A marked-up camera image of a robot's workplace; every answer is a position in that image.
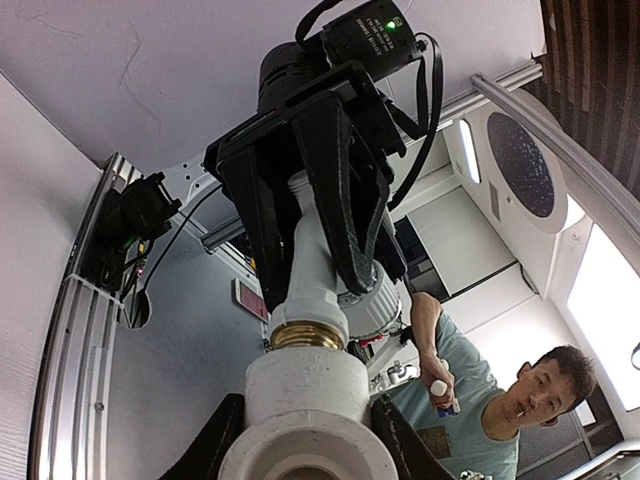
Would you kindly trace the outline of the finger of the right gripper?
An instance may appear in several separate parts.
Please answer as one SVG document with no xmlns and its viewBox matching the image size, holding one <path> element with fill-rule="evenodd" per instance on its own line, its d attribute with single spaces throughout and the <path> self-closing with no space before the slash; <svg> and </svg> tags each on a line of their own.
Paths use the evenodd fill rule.
<svg viewBox="0 0 640 480">
<path fill-rule="evenodd" d="M 273 312 L 286 299 L 289 282 L 290 250 L 281 230 L 284 178 L 255 147 L 223 159 L 219 173 L 248 235 L 266 307 Z"/>
<path fill-rule="evenodd" d="M 389 187 L 377 158 L 336 95 L 322 94 L 296 115 L 293 130 L 337 273 L 364 294 Z"/>
</svg>

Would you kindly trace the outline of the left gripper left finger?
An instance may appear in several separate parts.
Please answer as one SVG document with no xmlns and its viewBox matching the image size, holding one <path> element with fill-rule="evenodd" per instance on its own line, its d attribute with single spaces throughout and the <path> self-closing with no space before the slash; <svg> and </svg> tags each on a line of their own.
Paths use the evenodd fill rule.
<svg viewBox="0 0 640 480">
<path fill-rule="evenodd" d="M 229 393 L 164 480 L 217 479 L 226 453 L 244 430 L 245 398 Z"/>
</svg>

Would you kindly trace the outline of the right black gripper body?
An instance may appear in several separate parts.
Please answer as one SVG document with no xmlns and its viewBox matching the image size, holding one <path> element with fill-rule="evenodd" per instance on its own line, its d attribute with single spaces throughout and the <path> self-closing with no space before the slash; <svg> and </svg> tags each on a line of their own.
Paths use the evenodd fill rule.
<svg viewBox="0 0 640 480">
<path fill-rule="evenodd" d="M 331 68 L 295 43 L 271 50 L 260 71 L 256 114 L 205 151 L 204 169 L 231 200 L 290 200 L 299 173 L 332 200 L 386 200 L 387 158 L 406 149 L 387 101 L 365 66 Z"/>
</svg>

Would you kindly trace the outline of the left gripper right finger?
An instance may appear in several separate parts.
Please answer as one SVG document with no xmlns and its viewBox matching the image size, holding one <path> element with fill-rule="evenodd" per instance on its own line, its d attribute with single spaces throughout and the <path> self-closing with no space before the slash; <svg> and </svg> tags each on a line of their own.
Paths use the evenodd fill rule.
<svg viewBox="0 0 640 480">
<path fill-rule="evenodd" d="M 449 472 L 428 450 L 388 394 L 371 403 L 372 430 L 387 448 L 402 480 L 446 480 Z"/>
</svg>

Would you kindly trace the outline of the white elbow fitting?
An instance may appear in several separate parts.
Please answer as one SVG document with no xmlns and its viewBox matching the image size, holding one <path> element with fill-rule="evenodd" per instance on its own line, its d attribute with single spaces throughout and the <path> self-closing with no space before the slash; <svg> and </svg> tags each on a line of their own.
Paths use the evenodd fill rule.
<svg viewBox="0 0 640 480">
<path fill-rule="evenodd" d="M 395 479 L 373 432 L 365 365 L 323 347 L 267 353 L 246 371 L 244 430 L 221 479 Z"/>
</svg>

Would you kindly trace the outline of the white faucet chrome knob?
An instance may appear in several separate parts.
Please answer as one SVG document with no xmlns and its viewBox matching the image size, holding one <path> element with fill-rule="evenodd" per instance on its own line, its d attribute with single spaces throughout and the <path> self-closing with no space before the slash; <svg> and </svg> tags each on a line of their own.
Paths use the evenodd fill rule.
<svg viewBox="0 0 640 480">
<path fill-rule="evenodd" d="M 378 261 L 373 287 L 351 293 L 339 277 L 307 175 L 288 182 L 302 216 L 294 231 L 294 255 L 286 299 L 269 323 L 272 349 L 319 346 L 343 350 L 351 340 L 387 332 L 402 313 L 400 294 Z"/>
</svg>

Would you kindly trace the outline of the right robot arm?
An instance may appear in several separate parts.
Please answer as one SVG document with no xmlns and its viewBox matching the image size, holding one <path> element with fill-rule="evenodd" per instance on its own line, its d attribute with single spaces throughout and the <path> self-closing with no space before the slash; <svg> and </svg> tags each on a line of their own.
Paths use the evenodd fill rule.
<svg viewBox="0 0 640 480">
<path fill-rule="evenodd" d="M 431 146 L 443 100 L 436 40 L 414 32 L 391 1 L 368 1 L 315 30 L 324 1 L 300 21 L 291 42 L 260 66 L 256 114 L 211 143 L 205 170 L 220 181 L 248 235 L 264 301 L 282 304 L 290 285 L 294 231 L 302 210 L 289 187 L 307 176 L 333 265 L 347 287 L 365 294 L 380 261 L 392 278 L 405 264 L 381 229 L 417 179 L 419 155 L 398 189 L 391 155 L 404 138 Z"/>
</svg>

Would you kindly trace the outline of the man in teal shirt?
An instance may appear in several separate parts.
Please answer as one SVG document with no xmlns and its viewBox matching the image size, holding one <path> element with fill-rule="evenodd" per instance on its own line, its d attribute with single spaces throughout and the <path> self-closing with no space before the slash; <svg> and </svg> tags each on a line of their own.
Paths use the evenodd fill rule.
<svg viewBox="0 0 640 480">
<path fill-rule="evenodd" d="M 427 293 L 413 295 L 411 324 L 421 376 L 397 401 L 453 476 L 475 470 L 515 478 L 521 431 L 556 425 L 595 388 L 591 360 L 571 345 L 524 362 L 514 383 L 500 388 L 489 363 Z"/>
</svg>

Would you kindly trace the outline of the pink smartphone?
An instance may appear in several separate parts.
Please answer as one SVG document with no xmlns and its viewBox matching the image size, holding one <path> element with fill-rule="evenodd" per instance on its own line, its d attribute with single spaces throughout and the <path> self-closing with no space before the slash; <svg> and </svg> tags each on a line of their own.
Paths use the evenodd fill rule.
<svg viewBox="0 0 640 480">
<path fill-rule="evenodd" d="M 239 307 L 261 322 L 269 323 L 270 314 L 264 299 L 250 285 L 246 284 L 241 278 L 235 278 L 232 281 L 232 290 L 233 299 Z"/>
</svg>

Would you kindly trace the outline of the round speckled ceiling panel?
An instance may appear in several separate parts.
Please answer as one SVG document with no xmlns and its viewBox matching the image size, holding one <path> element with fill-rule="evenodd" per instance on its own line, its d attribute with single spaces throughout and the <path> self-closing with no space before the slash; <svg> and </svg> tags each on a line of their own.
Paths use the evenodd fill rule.
<svg viewBox="0 0 640 480">
<path fill-rule="evenodd" d="M 549 217 L 555 204 L 553 181 L 531 135 L 500 112 L 489 115 L 487 135 L 498 169 L 516 198 L 534 216 Z"/>
</svg>

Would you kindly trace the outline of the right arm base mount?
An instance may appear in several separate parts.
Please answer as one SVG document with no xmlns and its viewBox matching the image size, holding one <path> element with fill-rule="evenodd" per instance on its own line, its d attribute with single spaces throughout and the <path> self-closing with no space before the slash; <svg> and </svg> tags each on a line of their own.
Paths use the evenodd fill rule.
<svg viewBox="0 0 640 480">
<path fill-rule="evenodd" d="M 182 206 L 180 200 L 170 197 L 164 179 L 162 172 L 156 172 L 122 191 L 107 191 L 82 259 L 82 277 L 110 293 L 120 290 L 125 271 L 135 263 L 126 259 L 130 248 L 168 232 L 171 218 Z"/>
</svg>

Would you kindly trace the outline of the aluminium front rail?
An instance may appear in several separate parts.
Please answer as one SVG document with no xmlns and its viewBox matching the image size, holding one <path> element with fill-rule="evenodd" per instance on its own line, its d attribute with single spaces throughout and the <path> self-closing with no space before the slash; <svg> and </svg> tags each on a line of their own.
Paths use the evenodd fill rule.
<svg viewBox="0 0 640 480">
<path fill-rule="evenodd" d="M 30 479 L 104 479 L 110 383 L 122 303 L 81 273 L 109 189 L 140 172 L 121 154 L 101 169 L 66 264 L 45 342 L 30 433 Z"/>
</svg>

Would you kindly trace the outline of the aluminium overhead frame beam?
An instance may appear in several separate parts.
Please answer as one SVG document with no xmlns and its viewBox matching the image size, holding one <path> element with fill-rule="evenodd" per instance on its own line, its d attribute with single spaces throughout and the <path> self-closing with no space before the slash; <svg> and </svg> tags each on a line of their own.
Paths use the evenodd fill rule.
<svg viewBox="0 0 640 480">
<path fill-rule="evenodd" d="M 458 119 L 488 102 L 501 108 L 558 157 L 577 203 L 638 270 L 639 201 L 560 126 L 515 95 L 517 88 L 541 75 L 542 66 L 533 59 L 494 79 L 480 72 L 470 74 L 461 92 L 445 97 L 441 120 Z"/>
</svg>

